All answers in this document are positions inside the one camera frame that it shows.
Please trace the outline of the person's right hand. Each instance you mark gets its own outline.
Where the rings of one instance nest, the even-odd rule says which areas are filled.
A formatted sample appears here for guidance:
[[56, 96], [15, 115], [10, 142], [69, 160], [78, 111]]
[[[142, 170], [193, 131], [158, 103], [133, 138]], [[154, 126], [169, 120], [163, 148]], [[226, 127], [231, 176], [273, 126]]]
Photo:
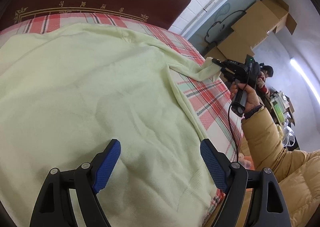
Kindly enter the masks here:
[[256, 94], [256, 91], [249, 85], [242, 84], [242, 83], [236, 83], [236, 82], [232, 83], [229, 89], [231, 99], [234, 98], [234, 96], [237, 94], [239, 89], [245, 90], [247, 92], [247, 102], [245, 105], [244, 113], [248, 113], [249, 111], [251, 111], [252, 109], [260, 105], [259, 98]]

